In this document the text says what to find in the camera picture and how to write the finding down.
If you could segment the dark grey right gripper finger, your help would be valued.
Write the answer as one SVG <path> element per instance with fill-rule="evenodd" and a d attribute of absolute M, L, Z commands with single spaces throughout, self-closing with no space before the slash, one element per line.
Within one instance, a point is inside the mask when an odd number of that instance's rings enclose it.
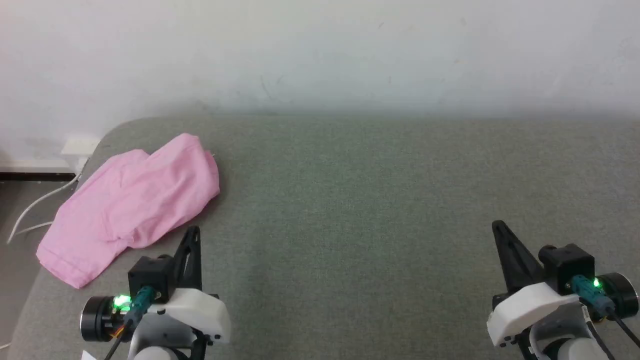
<path fill-rule="evenodd" d="M 544 269 L 505 221 L 491 224 L 507 294 L 544 281 Z"/>

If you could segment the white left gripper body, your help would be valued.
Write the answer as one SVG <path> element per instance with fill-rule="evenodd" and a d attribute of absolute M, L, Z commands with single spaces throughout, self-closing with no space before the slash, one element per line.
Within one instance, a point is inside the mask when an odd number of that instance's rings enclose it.
<path fill-rule="evenodd" d="M 178 288 L 164 304 L 153 304 L 132 336 L 132 348 L 186 349 L 197 339 L 228 344 L 232 339 L 230 314 L 223 301 L 194 288 Z"/>

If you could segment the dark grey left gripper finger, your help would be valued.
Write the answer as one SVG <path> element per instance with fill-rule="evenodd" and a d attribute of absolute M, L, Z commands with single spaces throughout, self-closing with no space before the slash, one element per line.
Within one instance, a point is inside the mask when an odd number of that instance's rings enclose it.
<path fill-rule="evenodd" d="M 174 254 L 173 276 L 176 287 L 195 289 L 195 228 L 187 228 Z"/>
<path fill-rule="evenodd" d="M 182 287 L 202 290 L 201 229 L 187 228 L 182 239 Z"/>

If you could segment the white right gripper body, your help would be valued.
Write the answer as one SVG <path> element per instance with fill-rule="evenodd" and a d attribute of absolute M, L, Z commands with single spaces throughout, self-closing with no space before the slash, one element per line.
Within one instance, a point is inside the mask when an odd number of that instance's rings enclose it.
<path fill-rule="evenodd" d="M 582 347 L 582 305 L 576 294 L 560 295 L 545 282 L 528 285 L 501 301 L 490 313 L 487 332 L 494 347 L 524 339 L 526 348 L 540 342 L 560 348 Z"/>

